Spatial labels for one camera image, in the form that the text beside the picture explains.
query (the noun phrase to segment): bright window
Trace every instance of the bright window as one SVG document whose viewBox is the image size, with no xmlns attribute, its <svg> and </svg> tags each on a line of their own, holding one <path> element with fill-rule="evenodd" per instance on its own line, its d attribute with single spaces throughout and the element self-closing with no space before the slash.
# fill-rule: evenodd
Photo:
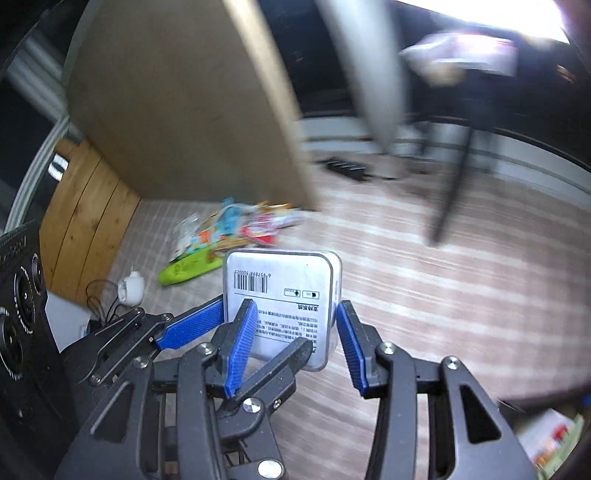
<svg viewBox="0 0 591 480">
<path fill-rule="evenodd" d="M 532 37 L 569 41 L 552 0 L 400 0 L 469 23 L 516 30 Z"/>
</svg>

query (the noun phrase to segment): white object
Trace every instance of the white object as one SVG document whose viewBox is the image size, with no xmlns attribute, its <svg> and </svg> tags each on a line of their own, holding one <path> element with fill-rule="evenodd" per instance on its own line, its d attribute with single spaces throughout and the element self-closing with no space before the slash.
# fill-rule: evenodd
<svg viewBox="0 0 591 480">
<path fill-rule="evenodd" d="M 117 296 L 123 305 L 135 307 L 144 298 L 144 289 L 145 279 L 137 270 L 131 267 L 129 277 L 121 279 L 117 285 Z"/>
<path fill-rule="evenodd" d="M 562 427 L 570 430 L 573 425 L 574 422 L 570 418 L 548 409 L 521 429 L 517 433 L 517 439 L 528 458 L 535 463 L 538 454 L 544 450 L 548 442 L 552 441 L 554 432 Z"/>
<path fill-rule="evenodd" d="M 45 313 L 59 351 L 84 337 L 91 317 L 90 310 L 50 291 L 47 292 Z"/>
<path fill-rule="evenodd" d="M 251 356 L 263 361 L 300 336 L 313 341 L 306 370 L 322 370 L 336 346 L 342 265 L 333 252 L 240 249 L 224 259 L 225 321 L 244 299 L 258 307 Z"/>
<path fill-rule="evenodd" d="M 511 40 L 480 34 L 441 32 L 425 36 L 400 55 L 430 85 L 455 85 L 464 69 L 515 76 L 517 48 Z"/>
<path fill-rule="evenodd" d="M 173 251 L 170 261 L 180 258 L 191 246 L 191 239 L 196 235 L 201 225 L 199 215 L 194 213 L 173 228 Z"/>
<path fill-rule="evenodd" d="M 387 152 L 405 122 L 407 75 L 400 51 L 395 12 L 386 0 L 318 0 L 351 94 L 372 136 Z"/>
</svg>

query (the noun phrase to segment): striped rug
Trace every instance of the striped rug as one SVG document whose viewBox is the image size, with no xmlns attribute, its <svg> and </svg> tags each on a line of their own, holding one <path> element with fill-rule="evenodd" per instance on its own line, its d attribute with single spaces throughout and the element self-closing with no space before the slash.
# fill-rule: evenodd
<svg viewBox="0 0 591 480">
<path fill-rule="evenodd" d="M 403 171 L 396 158 L 347 155 Z M 546 393 L 591 378 L 591 212 L 518 183 L 474 172 L 443 243 L 430 248 L 450 166 L 432 175 L 355 183 L 310 166 L 320 211 L 285 229 L 278 246 L 332 250 L 343 298 L 384 340 L 432 361 L 458 356 L 493 397 Z M 222 292 L 214 271 L 162 288 L 172 227 L 216 204 L 142 200 L 110 274 L 145 275 L 142 306 L 179 314 Z M 353 389 L 340 345 L 322 372 L 301 372 L 273 415 L 293 479 L 363 478 L 377 401 Z M 427 412 L 419 403 L 417 477 L 427 471 Z"/>
</svg>

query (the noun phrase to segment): wooden panel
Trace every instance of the wooden panel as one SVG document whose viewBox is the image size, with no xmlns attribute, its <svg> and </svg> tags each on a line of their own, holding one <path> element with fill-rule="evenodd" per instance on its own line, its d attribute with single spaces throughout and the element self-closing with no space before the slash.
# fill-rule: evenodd
<svg viewBox="0 0 591 480">
<path fill-rule="evenodd" d="M 65 138 L 60 138 L 56 146 L 54 147 L 53 151 L 57 154 L 60 154 L 64 158 L 72 158 L 76 150 L 80 147 L 76 145 L 74 142 L 67 140 Z"/>
<path fill-rule="evenodd" d="M 316 204 L 293 89 L 256 0 L 105 0 L 67 97 L 142 197 Z"/>
<path fill-rule="evenodd" d="M 82 270 L 76 301 L 86 302 L 86 286 L 93 280 L 107 278 L 119 244 L 139 202 L 139 195 L 120 181 L 113 192 L 102 218 Z"/>
<path fill-rule="evenodd" d="M 66 234 L 70 219 L 90 176 L 99 163 L 99 153 L 84 142 L 72 151 L 68 158 L 70 164 L 47 207 L 39 232 L 41 261 L 47 287 L 51 288 L 61 244 Z"/>
<path fill-rule="evenodd" d="M 76 301 L 78 284 L 90 244 L 118 182 L 117 174 L 101 159 L 76 205 L 67 228 L 53 274 L 53 293 Z"/>
</svg>

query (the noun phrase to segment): black chair leg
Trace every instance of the black chair leg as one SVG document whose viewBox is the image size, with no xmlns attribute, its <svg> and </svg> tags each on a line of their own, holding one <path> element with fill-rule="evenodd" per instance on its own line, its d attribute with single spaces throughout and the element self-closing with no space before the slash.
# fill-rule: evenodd
<svg viewBox="0 0 591 480">
<path fill-rule="evenodd" d="M 441 211 L 441 215 L 437 219 L 435 227 L 433 228 L 433 234 L 431 236 L 431 246 L 433 247 L 437 246 L 441 241 L 441 236 L 443 235 L 443 230 L 447 223 L 447 217 L 451 213 L 453 206 L 456 203 L 457 196 L 460 192 L 460 188 L 462 187 L 462 183 L 464 181 L 464 178 L 466 177 L 468 160 L 470 158 L 470 143 L 472 143 L 473 133 L 474 129 L 469 128 L 468 138 L 466 139 L 466 142 L 464 144 L 464 149 L 462 151 L 460 161 L 456 166 L 456 173 L 453 177 L 452 185 L 447 191 L 445 205 L 443 207 L 443 210 Z"/>
<path fill-rule="evenodd" d="M 485 132 L 486 135 L 486 151 L 489 153 L 488 163 L 484 168 L 485 173 L 494 174 L 496 166 L 499 163 L 499 155 L 495 152 L 498 145 L 498 139 L 493 132 Z"/>
<path fill-rule="evenodd" d="M 427 147 L 429 147 L 433 141 L 433 129 L 433 121 L 431 120 L 429 120 L 422 129 L 423 139 L 418 149 L 419 158 L 424 158 Z"/>
</svg>

